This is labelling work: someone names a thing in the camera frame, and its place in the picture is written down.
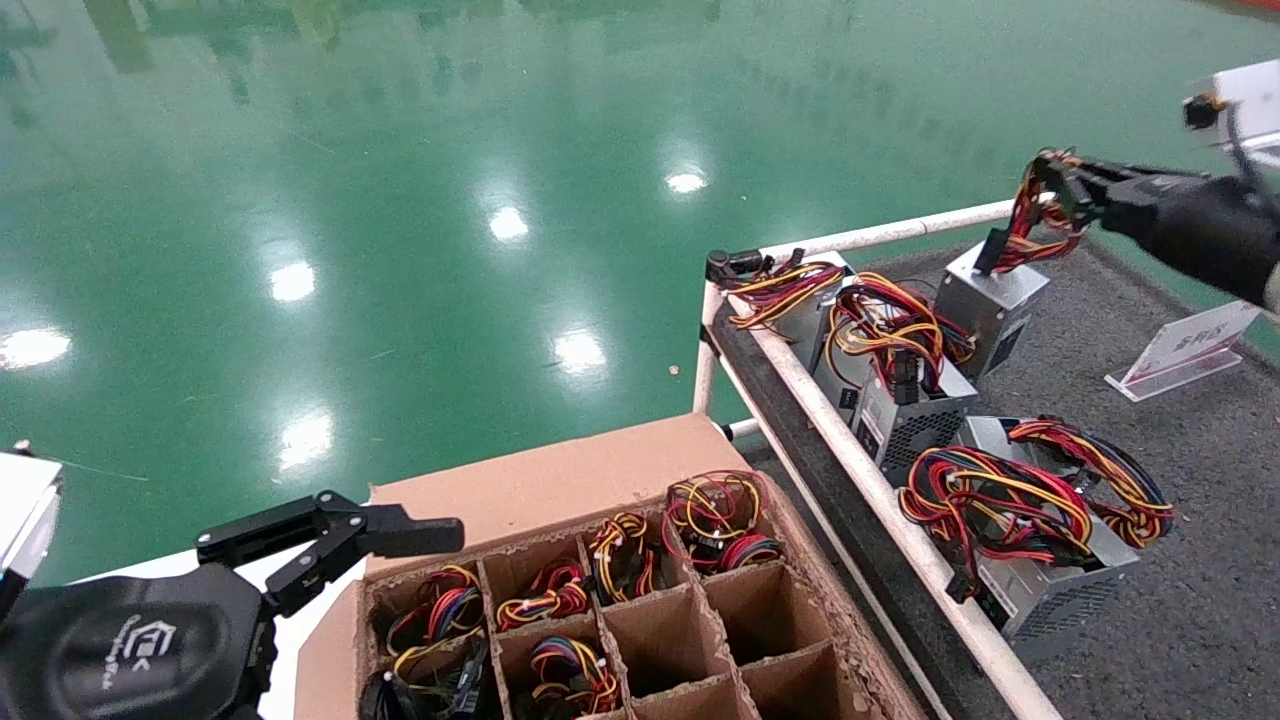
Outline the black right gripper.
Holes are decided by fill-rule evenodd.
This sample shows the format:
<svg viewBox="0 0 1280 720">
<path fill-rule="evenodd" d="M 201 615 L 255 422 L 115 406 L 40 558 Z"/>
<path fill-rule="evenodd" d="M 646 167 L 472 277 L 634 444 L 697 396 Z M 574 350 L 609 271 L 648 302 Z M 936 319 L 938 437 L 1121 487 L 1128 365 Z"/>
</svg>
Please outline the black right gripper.
<svg viewBox="0 0 1280 720">
<path fill-rule="evenodd" d="M 1257 307 L 1279 305 L 1277 215 L 1240 179 L 1073 152 L 1038 152 L 1037 178 L 1074 231 L 1103 214 L 1105 229 L 1175 272 Z"/>
</svg>

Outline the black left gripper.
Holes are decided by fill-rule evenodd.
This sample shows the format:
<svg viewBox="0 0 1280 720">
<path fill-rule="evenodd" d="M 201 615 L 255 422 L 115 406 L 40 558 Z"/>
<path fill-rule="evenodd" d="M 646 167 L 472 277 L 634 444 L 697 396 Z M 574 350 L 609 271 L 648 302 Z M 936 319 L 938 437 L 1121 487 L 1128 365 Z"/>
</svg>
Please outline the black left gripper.
<svg viewBox="0 0 1280 720">
<path fill-rule="evenodd" d="M 276 659 L 271 615 L 296 615 L 370 555 L 457 552 L 465 524 L 321 492 L 204 530 L 196 555 L 239 568 L 300 546 L 264 598 L 216 565 L 24 592 L 3 620 L 3 716 L 255 719 Z"/>
</svg>

